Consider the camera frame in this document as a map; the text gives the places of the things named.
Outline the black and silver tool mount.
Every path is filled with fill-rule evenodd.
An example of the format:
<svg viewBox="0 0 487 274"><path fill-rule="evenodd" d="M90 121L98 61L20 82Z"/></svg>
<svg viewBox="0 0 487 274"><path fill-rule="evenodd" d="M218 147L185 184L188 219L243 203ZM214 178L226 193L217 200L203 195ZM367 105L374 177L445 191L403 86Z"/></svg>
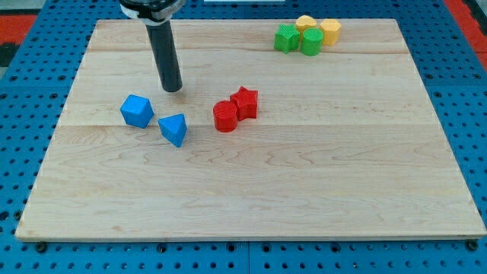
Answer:
<svg viewBox="0 0 487 274"><path fill-rule="evenodd" d="M128 18L140 20L148 26L169 21L186 0L119 0L120 8Z"/></svg>

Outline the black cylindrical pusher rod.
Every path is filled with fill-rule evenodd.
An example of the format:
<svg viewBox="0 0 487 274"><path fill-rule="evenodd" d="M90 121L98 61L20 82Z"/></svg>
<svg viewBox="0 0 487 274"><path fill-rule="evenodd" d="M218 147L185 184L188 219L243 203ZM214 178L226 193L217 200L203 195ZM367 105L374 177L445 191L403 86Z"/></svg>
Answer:
<svg viewBox="0 0 487 274"><path fill-rule="evenodd" d="M170 21L158 26L147 25L146 30L162 88L170 93L179 91L183 82Z"/></svg>

